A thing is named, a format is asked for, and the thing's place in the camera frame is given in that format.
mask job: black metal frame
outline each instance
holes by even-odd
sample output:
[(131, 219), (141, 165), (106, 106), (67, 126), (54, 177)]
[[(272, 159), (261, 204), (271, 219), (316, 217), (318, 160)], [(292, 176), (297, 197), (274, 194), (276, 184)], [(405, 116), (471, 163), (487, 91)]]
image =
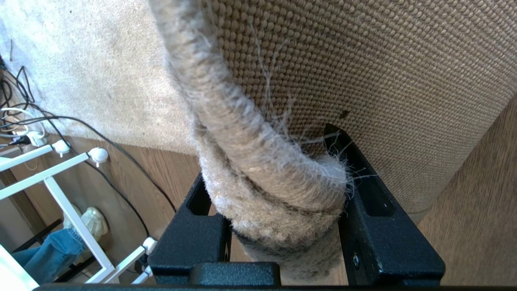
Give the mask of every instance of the black metal frame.
[[(437, 287), (445, 264), (386, 188), (366, 158), (339, 128), (327, 124), (331, 154), (355, 170), (354, 199), (339, 220), (350, 286), (281, 286), (275, 263), (230, 263), (231, 227), (220, 214), (207, 216), (211, 202), (201, 174), (149, 257), (156, 286), (136, 290), (336, 290), (336, 289), (462, 289)], [(40, 290), (122, 290), (120, 285), (48, 285)]]

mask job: wooden floor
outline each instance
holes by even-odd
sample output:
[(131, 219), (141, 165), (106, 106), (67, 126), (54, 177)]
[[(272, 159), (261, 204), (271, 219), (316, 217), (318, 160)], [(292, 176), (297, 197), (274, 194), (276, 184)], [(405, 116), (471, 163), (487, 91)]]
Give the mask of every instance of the wooden floor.
[(445, 285), (517, 285), (517, 99), (419, 225), (446, 263)]
[[(122, 154), (105, 142), (71, 138), (78, 151), (104, 147), (110, 153), (101, 169), (129, 197), (141, 213), (153, 237), (159, 238), (173, 211), (152, 184)], [(124, 146), (155, 177), (179, 206), (199, 167), (193, 156)], [(47, 154), (38, 159), (38, 169), (61, 159)], [(28, 167), (35, 167), (30, 162)], [(12, 169), (18, 180), (34, 172), (24, 165)], [(438, 202), (419, 228), (447, 265), (445, 285), (517, 285), (517, 100), (496, 121), (461, 170), (444, 189)], [(84, 211), (99, 208), (111, 231), (100, 244), (118, 263), (144, 239), (139, 220), (96, 172), (79, 165), (56, 177), (67, 197)], [(60, 208), (43, 185), (26, 193), (49, 224), (62, 216)], [(248, 261), (238, 245), (232, 246), (233, 261)], [(325, 284), (346, 284), (344, 266)]]

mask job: shoe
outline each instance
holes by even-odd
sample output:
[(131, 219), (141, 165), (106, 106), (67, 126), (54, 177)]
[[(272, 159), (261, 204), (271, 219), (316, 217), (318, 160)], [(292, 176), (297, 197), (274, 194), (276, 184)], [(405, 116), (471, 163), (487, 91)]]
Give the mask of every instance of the shoe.
[[(77, 206), (72, 204), (72, 207), (75, 209), (75, 211), (77, 212), (79, 217), (81, 217), (81, 215), (83, 215), (81, 213), (81, 210), (79, 210), (79, 208), (77, 208)], [(73, 228), (72, 220), (65, 213), (63, 213), (63, 228)]]
[(108, 233), (109, 228), (108, 223), (106, 222), (106, 218), (95, 207), (88, 207), (86, 212), (84, 212), (81, 216), (81, 220), (83, 221), (84, 225), (86, 225), (86, 228), (90, 231), (96, 241)]

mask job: white plastic clip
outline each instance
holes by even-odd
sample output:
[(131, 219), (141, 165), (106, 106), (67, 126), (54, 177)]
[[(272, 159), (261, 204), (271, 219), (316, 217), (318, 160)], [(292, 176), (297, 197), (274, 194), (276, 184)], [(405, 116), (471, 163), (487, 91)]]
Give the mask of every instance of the white plastic clip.
[(108, 151), (103, 148), (93, 148), (88, 152), (88, 155), (97, 168), (99, 167), (99, 164), (105, 163), (109, 157)]

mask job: beige carpet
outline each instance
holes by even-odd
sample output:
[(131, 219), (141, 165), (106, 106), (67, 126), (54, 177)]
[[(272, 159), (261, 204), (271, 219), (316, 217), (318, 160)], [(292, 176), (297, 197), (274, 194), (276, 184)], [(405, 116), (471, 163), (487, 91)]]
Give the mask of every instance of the beige carpet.
[[(42, 108), (117, 142), (193, 153), (144, 1), (2, 1), (0, 11), (0, 54), (11, 70), (27, 67)], [(97, 138), (75, 122), (60, 128)]]

